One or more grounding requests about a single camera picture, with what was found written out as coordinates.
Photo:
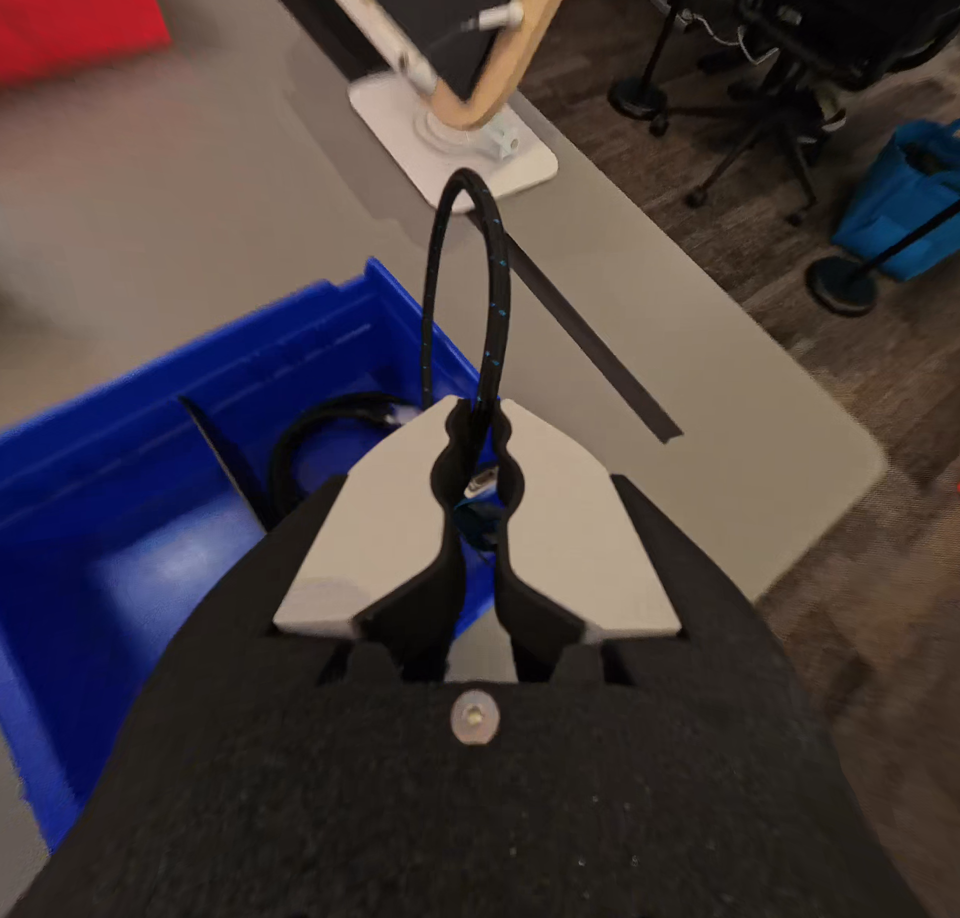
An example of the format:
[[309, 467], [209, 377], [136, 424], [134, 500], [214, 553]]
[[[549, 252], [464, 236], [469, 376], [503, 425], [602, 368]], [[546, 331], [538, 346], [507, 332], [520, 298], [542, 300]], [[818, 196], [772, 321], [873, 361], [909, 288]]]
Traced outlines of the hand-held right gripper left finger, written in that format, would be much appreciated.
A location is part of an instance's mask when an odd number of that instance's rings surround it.
[[274, 614], [277, 630], [378, 643], [403, 667], [449, 650], [466, 597], [453, 510], [470, 401], [443, 398], [348, 471]]

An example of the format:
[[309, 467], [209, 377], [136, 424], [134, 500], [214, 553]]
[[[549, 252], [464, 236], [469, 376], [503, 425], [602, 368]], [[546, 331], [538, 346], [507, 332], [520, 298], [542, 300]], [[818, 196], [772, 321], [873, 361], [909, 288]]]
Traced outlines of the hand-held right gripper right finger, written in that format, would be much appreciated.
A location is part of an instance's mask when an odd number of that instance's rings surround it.
[[522, 664], [551, 673], [569, 647], [680, 634], [624, 500], [630, 481], [515, 400], [490, 431], [503, 504], [494, 608]]

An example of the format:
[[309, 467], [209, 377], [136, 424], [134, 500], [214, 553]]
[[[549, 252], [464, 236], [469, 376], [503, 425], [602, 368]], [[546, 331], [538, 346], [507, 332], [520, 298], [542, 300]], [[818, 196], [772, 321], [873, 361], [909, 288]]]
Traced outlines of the blue plastic bin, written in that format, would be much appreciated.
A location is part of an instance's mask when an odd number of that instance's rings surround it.
[[183, 399], [264, 489], [307, 409], [419, 401], [421, 310], [369, 260], [2, 434], [2, 730], [50, 852], [166, 646], [264, 535]]

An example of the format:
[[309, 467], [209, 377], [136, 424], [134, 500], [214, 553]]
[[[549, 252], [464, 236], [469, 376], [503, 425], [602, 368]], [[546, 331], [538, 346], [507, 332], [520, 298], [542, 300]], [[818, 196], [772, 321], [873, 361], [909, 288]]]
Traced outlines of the black braided cable green plug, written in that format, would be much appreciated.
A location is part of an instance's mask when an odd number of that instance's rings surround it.
[[486, 182], [469, 168], [458, 168], [446, 182], [431, 227], [421, 305], [421, 407], [426, 412], [435, 404], [433, 343], [441, 255], [453, 206], [463, 192], [473, 204], [486, 247], [486, 333], [475, 398], [471, 402], [455, 399], [449, 411], [436, 416], [445, 446], [439, 453], [430, 481], [462, 540], [476, 552], [493, 553], [498, 545], [502, 509], [486, 501], [474, 504], [467, 497], [467, 487], [480, 472], [488, 431], [498, 409], [509, 336], [512, 284], [508, 242], [498, 205]]

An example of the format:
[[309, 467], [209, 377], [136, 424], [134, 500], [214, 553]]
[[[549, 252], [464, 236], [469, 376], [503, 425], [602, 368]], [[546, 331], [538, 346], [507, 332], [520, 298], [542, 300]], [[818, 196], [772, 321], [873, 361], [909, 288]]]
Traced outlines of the red plastic bin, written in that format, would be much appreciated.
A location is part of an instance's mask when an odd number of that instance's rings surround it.
[[77, 72], [170, 43], [157, 0], [1, 0], [1, 87]]

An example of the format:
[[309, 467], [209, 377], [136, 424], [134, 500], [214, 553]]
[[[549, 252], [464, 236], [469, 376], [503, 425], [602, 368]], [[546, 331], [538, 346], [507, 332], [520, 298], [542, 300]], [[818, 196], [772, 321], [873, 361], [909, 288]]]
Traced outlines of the silver stand base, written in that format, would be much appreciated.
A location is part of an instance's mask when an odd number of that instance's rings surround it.
[[403, 76], [382, 72], [348, 86], [351, 107], [432, 209], [450, 176], [470, 168], [495, 199], [543, 184], [558, 174], [550, 147], [510, 106], [485, 126], [455, 130], [440, 122]]

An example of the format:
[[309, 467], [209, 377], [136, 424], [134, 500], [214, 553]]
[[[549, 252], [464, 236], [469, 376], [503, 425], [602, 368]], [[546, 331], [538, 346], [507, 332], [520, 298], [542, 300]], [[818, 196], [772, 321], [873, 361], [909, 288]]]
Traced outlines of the tablet stand with dark board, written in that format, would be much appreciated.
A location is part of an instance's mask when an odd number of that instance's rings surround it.
[[469, 99], [459, 99], [445, 86], [438, 86], [428, 98], [415, 91], [446, 126], [468, 131], [487, 124], [520, 84], [562, 1], [522, 0], [523, 24], [513, 32], [500, 32], [494, 39]]

